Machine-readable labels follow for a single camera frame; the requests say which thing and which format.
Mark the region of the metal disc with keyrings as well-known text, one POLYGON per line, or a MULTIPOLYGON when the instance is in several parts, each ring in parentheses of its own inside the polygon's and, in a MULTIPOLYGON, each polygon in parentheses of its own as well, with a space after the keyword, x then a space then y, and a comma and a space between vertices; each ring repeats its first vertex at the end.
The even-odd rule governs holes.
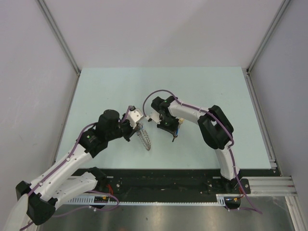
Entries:
POLYGON ((138 123, 137 128, 138 128, 137 129, 137 136, 141 140, 141 143, 143 144, 144 148, 147 151, 150 151, 152 146, 151 146, 151 140, 150 140, 148 132, 143 127, 142 123, 138 123))

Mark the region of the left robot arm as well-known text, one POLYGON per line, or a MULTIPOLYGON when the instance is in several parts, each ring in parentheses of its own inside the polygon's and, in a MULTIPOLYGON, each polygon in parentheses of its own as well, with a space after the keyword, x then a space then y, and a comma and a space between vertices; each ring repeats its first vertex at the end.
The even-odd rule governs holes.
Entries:
POLYGON ((143 113, 134 106, 129 106, 123 116, 118 111, 105 110, 97 122, 81 130, 64 157, 34 180, 19 182, 15 187, 16 196, 18 200, 26 197, 23 212, 31 222, 35 225, 45 223, 63 203, 84 192, 102 192, 106 188, 106 175, 97 167, 90 168, 71 182, 67 179, 82 164, 106 149, 110 141, 120 138, 129 141, 140 129, 143 118, 143 113))

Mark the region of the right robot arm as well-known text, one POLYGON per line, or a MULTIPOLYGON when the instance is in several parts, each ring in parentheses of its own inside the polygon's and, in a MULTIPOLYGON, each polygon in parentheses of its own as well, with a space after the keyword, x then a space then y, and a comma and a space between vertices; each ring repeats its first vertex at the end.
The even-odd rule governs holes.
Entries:
POLYGON ((216 189, 233 193, 239 188, 240 170, 231 151, 234 128, 219 106, 197 108, 180 103, 176 97, 170 96, 167 99, 156 97, 151 107, 154 111, 149 119, 155 121, 158 128, 171 133, 174 138, 178 136, 181 119, 197 124, 205 143, 215 150, 220 165, 221 179, 216 189))

